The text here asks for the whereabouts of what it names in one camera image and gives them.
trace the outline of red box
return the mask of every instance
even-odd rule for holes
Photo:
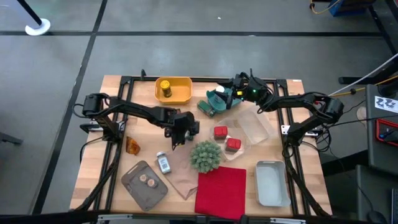
[[[237,152],[241,148],[241,140],[235,138],[229,138],[226,141],[225,151]]]
[[[214,127],[214,139],[225,139],[228,134],[228,128],[226,126]]]

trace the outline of white tray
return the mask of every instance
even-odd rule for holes
[[[259,161],[254,172],[256,198],[263,206],[290,205],[285,182],[285,164],[281,161]]]

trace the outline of white cable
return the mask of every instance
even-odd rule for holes
[[[355,81],[355,82],[349,84],[348,86],[343,87],[343,88],[341,88],[341,89],[335,91],[334,93],[330,93],[329,96],[334,95],[334,94],[336,94],[336,93],[338,93],[338,92],[340,92],[340,91],[342,91],[342,90],[345,90],[345,89],[347,89],[347,88],[349,88],[349,87],[351,87],[351,86],[353,86],[353,85],[359,83],[360,81],[364,80],[365,78],[367,78],[367,77],[373,75],[373,73],[375,73],[375,72],[377,72],[378,70],[380,70],[380,68],[382,68],[383,66],[387,65],[390,61],[392,61],[392,59],[396,58],[397,56],[398,56],[398,54],[392,56],[388,61],[384,62],[384,63],[383,63],[382,65],[380,65],[377,69],[371,71],[371,73],[365,75],[364,77],[362,77],[362,78],[359,79],[358,81]]]

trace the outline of transparent box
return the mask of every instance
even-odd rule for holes
[[[214,139],[214,127],[227,126],[228,135],[226,139]],[[210,129],[209,138],[221,147],[221,152],[224,160],[232,161],[235,158],[244,154],[252,145],[258,144],[266,140],[273,128],[269,123],[267,116],[264,113],[257,114],[257,106],[250,107],[242,112],[231,115],[215,124]],[[241,140],[241,148],[235,153],[225,150],[228,138],[235,138]]]

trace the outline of brown paper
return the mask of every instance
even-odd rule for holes
[[[164,176],[184,200],[195,193],[198,187],[198,171],[190,162],[190,154],[194,147],[194,142],[186,141],[185,145],[177,146],[174,151],[167,154],[172,171]]]

